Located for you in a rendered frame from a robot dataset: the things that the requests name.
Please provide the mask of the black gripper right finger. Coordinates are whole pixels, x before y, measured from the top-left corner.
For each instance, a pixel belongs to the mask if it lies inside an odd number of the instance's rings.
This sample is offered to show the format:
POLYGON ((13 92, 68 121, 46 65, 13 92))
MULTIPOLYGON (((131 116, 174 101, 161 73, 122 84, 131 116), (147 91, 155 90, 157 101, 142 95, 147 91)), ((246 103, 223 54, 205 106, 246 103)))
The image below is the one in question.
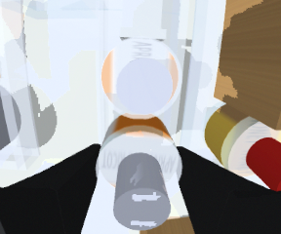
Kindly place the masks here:
POLYGON ((194 234, 281 234, 281 191, 177 147, 179 187, 194 234))

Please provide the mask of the tan cardboard box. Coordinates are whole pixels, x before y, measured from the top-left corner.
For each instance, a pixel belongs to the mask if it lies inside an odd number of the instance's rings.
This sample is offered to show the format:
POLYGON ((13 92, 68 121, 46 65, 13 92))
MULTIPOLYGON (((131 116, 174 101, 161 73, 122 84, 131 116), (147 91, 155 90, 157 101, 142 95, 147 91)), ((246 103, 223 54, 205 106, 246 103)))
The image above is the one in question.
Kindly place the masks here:
POLYGON ((214 98, 281 130, 281 0, 226 0, 214 98))

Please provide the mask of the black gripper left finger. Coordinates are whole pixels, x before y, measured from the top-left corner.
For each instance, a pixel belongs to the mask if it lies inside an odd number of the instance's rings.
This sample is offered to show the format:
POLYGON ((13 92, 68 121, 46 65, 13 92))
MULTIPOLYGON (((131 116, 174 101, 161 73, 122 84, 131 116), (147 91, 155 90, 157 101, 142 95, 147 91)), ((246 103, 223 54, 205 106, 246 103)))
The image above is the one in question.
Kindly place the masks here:
POLYGON ((81 234, 97 186, 101 144, 0 187, 0 234, 81 234))

